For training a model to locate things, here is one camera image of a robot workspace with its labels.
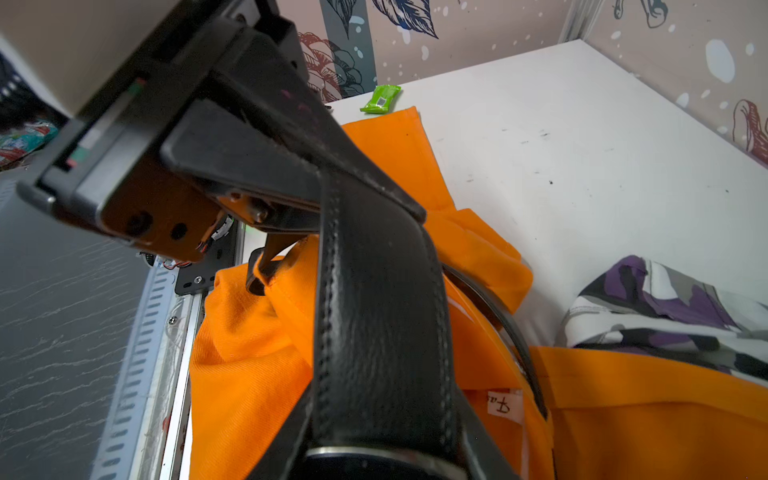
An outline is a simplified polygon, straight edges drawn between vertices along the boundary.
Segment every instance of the clothing label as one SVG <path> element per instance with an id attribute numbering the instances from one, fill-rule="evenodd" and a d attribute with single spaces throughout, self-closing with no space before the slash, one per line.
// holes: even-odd
<path id="1" fill-rule="evenodd" d="M 523 392 L 488 392 L 488 413 L 523 424 Z"/>

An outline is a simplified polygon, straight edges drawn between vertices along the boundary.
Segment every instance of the leaf pattern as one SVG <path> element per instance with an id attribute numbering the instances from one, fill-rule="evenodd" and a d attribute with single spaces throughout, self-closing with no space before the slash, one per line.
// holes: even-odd
<path id="1" fill-rule="evenodd" d="M 667 21 L 669 8 L 663 0 L 640 0 L 645 11 L 645 20 L 648 28 L 659 28 Z M 616 0 L 614 4 L 614 18 L 620 20 L 624 16 L 624 0 Z"/>
<path id="2" fill-rule="evenodd" d="M 328 0 L 328 3 L 339 18 L 341 18 L 344 30 L 346 31 L 346 37 L 349 38 L 349 19 L 352 17 L 352 9 L 355 7 L 357 0 Z"/>
<path id="3" fill-rule="evenodd" d="M 311 32 L 299 33 L 299 42 L 310 73 L 308 83 L 320 94 L 323 103 L 364 92 L 362 75 L 355 68 L 355 59 L 348 51 Z"/>
<path id="4" fill-rule="evenodd" d="M 760 123 L 757 105 L 741 100 L 733 109 L 733 142 L 768 166 L 768 121 Z"/>
<path id="5" fill-rule="evenodd" d="M 389 20 L 405 30 L 426 33 L 437 38 L 429 0 L 373 0 L 373 5 Z"/>

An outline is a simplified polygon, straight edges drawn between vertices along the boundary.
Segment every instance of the floral wallpaper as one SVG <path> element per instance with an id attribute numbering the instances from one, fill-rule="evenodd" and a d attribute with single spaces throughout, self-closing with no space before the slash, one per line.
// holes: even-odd
<path id="1" fill-rule="evenodd" d="M 277 0 L 323 101 L 558 43 L 573 0 Z"/>
<path id="2" fill-rule="evenodd" d="M 766 0 L 604 0 L 586 42 L 768 167 Z"/>

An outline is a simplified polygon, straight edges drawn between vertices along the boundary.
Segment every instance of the orange fabric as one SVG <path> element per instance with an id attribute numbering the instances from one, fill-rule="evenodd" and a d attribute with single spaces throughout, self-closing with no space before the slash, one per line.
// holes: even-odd
<path id="1" fill-rule="evenodd" d="M 455 209 L 415 108 L 345 129 L 427 208 L 425 228 L 440 259 L 473 275 L 514 312 L 531 286 L 531 272 L 517 250 L 471 210 Z M 246 292 L 247 266 L 217 274 L 190 365 L 193 480 L 245 478 L 309 384 L 317 248 L 317 237 L 296 245 L 264 297 Z M 554 478 L 553 449 L 559 478 L 707 478 L 710 465 L 722 473 L 718 468 L 740 459 L 739 449 L 752 455 L 757 447 L 749 442 L 765 445 L 759 405 L 768 405 L 768 399 L 759 386 L 696 366 L 619 353 L 532 349 L 551 411 L 545 421 L 508 347 L 444 280 L 456 381 L 512 466 L 520 471 L 528 465 L 523 478 Z M 523 425 L 487 410 L 488 391 L 512 389 L 523 392 Z M 706 435 L 702 425 L 716 437 Z M 527 463 L 521 454 L 524 430 Z M 699 458 L 698 448 L 712 458 Z"/>
<path id="2" fill-rule="evenodd" d="M 535 347 L 558 478 L 768 478 L 768 389 L 651 356 Z"/>

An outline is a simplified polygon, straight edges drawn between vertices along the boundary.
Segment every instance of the snack package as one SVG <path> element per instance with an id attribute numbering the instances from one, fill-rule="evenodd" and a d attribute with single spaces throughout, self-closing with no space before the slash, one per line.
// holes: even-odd
<path id="1" fill-rule="evenodd" d="M 389 106 L 399 91 L 400 87 L 397 85 L 377 86 L 376 90 L 373 91 L 371 101 L 369 101 L 365 107 L 360 108 L 360 111 L 364 111 L 368 114 L 389 113 Z"/>
<path id="2" fill-rule="evenodd" d="M 20 160 L 58 134 L 49 121 L 37 120 L 0 133 L 0 168 Z"/>

